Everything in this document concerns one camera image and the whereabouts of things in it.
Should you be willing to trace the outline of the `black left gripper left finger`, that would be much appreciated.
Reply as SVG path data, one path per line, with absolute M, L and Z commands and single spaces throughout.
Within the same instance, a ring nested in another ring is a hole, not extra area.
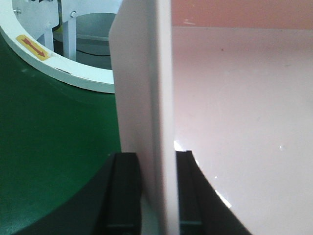
M 67 164 L 26 175 L 4 197 L 7 235 L 138 235 L 141 173 L 135 153 L 107 156 L 96 172 Z

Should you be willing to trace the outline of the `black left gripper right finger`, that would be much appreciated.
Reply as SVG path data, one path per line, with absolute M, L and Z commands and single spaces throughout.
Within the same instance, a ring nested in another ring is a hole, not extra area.
M 249 235 L 251 232 L 224 204 L 192 151 L 177 151 L 179 225 L 182 235 Z

